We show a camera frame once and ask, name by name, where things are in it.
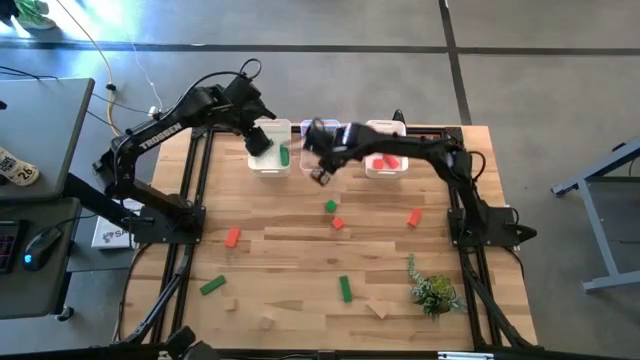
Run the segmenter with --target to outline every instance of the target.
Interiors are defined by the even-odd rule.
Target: concrete floor
[[[65,1],[96,40],[159,44],[139,52],[165,107],[194,79],[235,70],[245,59],[264,63],[256,85],[281,117],[343,121],[389,117],[408,122],[460,124],[447,54],[181,51],[176,44],[445,46],[437,0],[189,0]],[[449,0],[458,46],[509,48],[637,48],[640,5],[633,0]],[[57,4],[62,30],[34,32],[48,42],[85,40]],[[124,16],[118,16],[120,10]],[[0,25],[0,42],[28,34]],[[0,64],[60,77],[91,76],[105,95],[106,72],[94,51],[0,46]],[[106,52],[119,102],[141,110],[155,105],[130,49]],[[473,124],[490,126],[507,201],[538,230],[520,253],[540,344],[548,349],[640,357],[640,285],[582,292],[581,281],[605,274],[582,201],[554,198],[549,188],[640,133],[635,103],[638,56],[460,55]],[[94,98],[91,111],[104,116]],[[115,109],[120,127],[142,120]],[[87,118],[72,164],[95,185],[90,164],[111,137]],[[153,154],[139,162],[150,179]],[[625,246],[625,268],[640,268],[640,247]],[[0,353],[85,347],[109,342],[124,272],[74,276],[68,303],[78,316],[0,322]],[[54,341],[51,333],[60,334]]]

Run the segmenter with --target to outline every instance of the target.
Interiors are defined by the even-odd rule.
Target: wooden table
[[[491,205],[504,205],[489,129],[465,126],[463,135],[469,150],[487,157],[481,195]],[[188,144],[185,131],[162,145],[154,187],[179,192]],[[451,277],[464,296],[458,253],[446,225],[447,187],[427,162],[411,159],[401,180],[368,179],[363,165],[353,162],[322,188],[302,173],[299,154],[292,154],[288,178],[264,179],[249,170],[241,138],[216,134],[213,144],[205,235],[196,250],[183,322],[198,339],[214,348],[472,349],[467,314],[450,312],[433,321],[409,295],[407,256],[413,253],[423,274]],[[474,170],[479,166],[476,161]],[[196,170],[192,184],[197,176]],[[337,215],[345,220],[340,231],[332,229],[332,216],[325,213],[328,200],[338,203]],[[424,210],[416,229],[406,225],[413,208]],[[224,240],[233,226],[242,228],[242,235],[238,246],[229,249]],[[140,258],[126,298],[125,335],[156,301],[166,253],[167,246],[154,245]],[[523,337],[535,343],[518,263],[503,249],[487,248],[487,258],[497,303]],[[227,284],[202,296],[200,286],[220,274]],[[350,304],[342,301],[341,275],[351,282]],[[238,309],[225,312],[224,300],[231,297],[238,299]],[[365,305],[368,299],[388,301],[389,315],[378,319]],[[173,308],[172,302],[165,337]],[[486,310],[478,309],[489,341]],[[259,327],[264,313],[275,319],[268,331]]]

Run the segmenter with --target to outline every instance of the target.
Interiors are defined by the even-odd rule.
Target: green cube
[[[336,209],[338,208],[338,204],[336,204],[336,202],[333,200],[329,200],[325,204],[325,207],[327,208],[328,212],[333,214],[334,212],[336,212]]]
[[[351,287],[349,287],[349,278],[346,275],[340,276],[340,287],[342,288],[344,302],[351,302],[353,295],[351,294]]]
[[[227,282],[227,280],[224,278],[224,275],[220,275],[217,278],[213,279],[212,281],[208,282],[205,285],[202,285],[202,287],[200,288],[200,293],[202,295],[207,295],[208,293],[212,292],[213,290],[219,288],[220,286],[224,285]]]
[[[284,144],[280,144],[280,164],[289,166],[289,149]]]

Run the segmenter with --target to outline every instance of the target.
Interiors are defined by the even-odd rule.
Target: artificial plant
[[[425,315],[437,318],[463,304],[457,297],[451,279],[444,275],[425,278],[416,270],[415,257],[409,254],[409,276],[416,283],[411,288],[414,304],[422,305]]]

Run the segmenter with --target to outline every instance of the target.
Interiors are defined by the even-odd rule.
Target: red cube
[[[236,243],[238,242],[238,238],[240,237],[240,228],[233,227],[229,229],[229,233],[227,234],[227,241],[224,242],[226,247],[236,247]]]
[[[373,168],[376,170],[384,169],[384,161],[382,159],[373,160]]]
[[[396,157],[393,156],[393,155],[384,154],[384,155],[382,155],[382,158],[387,163],[387,165],[389,165],[389,167],[392,168],[392,169],[395,169],[400,165],[398,160],[396,160]]]
[[[334,229],[340,230],[342,229],[342,227],[344,227],[344,220],[339,217],[335,217],[333,218],[333,221],[331,221],[331,225],[333,225]]]
[[[411,211],[411,216],[409,216],[409,220],[407,221],[407,224],[416,227],[418,226],[418,222],[420,222],[420,217],[422,216],[422,210],[420,209],[413,209]]]

